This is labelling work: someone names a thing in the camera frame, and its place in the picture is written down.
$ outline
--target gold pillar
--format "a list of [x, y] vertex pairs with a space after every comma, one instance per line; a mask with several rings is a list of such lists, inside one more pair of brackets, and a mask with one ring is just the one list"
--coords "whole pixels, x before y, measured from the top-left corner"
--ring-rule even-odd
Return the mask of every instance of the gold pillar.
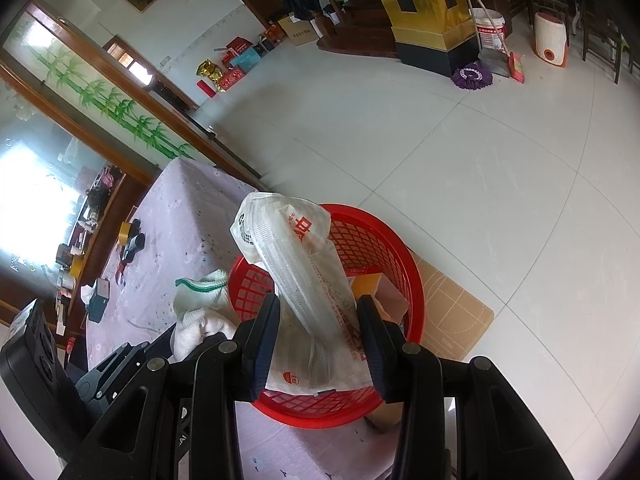
[[[471, 51], [475, 51], [477, 55], [477, 45], [472, 44], [475, 40], [469, 40], [475, 35], [475, 31], [466, 0], [382, 0], [382, 4], [391, 20], [401, 59], [401, 46], [404, 44], [423, 47], [429, 51], [449, 53], [467, 42], [468, 44], [462, 47], [465, 51], [464, 55], [460, 55], [459, 49], [453, 57], [466, 60], [470, 56], [473, 57]], [[424, 55], [430, 59], [438, 58], [437, 52], [425, 52]], [[446, 64], [455, 64], [455, 62], [449, 60]], [[422, 68], [440, 73], [448, 72], [448, 70], [442, 72], [429, 66], [422, 66]]]

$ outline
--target tablecloth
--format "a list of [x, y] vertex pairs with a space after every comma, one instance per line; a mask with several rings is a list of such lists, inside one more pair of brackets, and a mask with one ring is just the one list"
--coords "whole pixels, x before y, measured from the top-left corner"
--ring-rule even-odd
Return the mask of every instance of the tablecloth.
[[[229, 227], [254, 190], [192, 160], [177, 158], [164, 169], [134, 215], [146, 243], [125, 270], [124, 288], [114, 278], [119, 248], [105, 267], [110, 300], [101, 322], [86, 327], [90, 368], [125, 342], [153, 341], [176, 321], [177, 278], [230, 270], [239, 250]], [[300, 430], [244, 402], [236, 403], [236, 417], [246, 480], [385, 478], [398, 441], [398, 430], [381, 434], [364, 419], [331, 430]]]

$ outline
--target tile floor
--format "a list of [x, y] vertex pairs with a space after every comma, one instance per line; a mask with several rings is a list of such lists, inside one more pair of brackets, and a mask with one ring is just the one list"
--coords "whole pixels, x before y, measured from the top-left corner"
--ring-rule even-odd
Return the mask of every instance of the tile floor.
[[285, 43], [204, 105], [273, 190], [359, 206], [487, 304], [469, 357], [511, 381], [576, 480], [596, 479], [640, 412], [640, 83], [539, 60], [469, 92], [395, 60]]

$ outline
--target plastic bag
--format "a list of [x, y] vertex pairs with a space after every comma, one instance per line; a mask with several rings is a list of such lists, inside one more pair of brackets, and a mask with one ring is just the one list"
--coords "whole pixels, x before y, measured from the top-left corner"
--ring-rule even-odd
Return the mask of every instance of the plastic bag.
[[251, 193], [231, 234], [242, 255], [270, 273], [280, 327], [267, 388], [292, 395], [371, 386], [351, 287], [329, 213], [308, 200]]

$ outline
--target black device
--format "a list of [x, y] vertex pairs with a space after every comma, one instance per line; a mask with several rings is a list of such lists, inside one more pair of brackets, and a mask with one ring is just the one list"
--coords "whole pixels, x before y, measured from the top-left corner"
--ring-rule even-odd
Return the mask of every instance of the black device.
[[[358, 300], [362, 343], [376, 391], [404, 402], [392, 480], [571, 480], [560, 455], [494, 364], [439, 359]], [[190, 451], [191, 480], [240, 480], [235, 402], [266, 384], [280, 322], [268, 294], [234, 338], [207, 337], [169, 364], [174, 327], [152, 344], [124, 344], [75, 386], [54, 357], [40, 302], [11, 327], [0, 374], [34, 427], [65, 460], [60, 480], [177, 479]], [[458, 463], [444, 443], [444, 397], [456, 399]]]

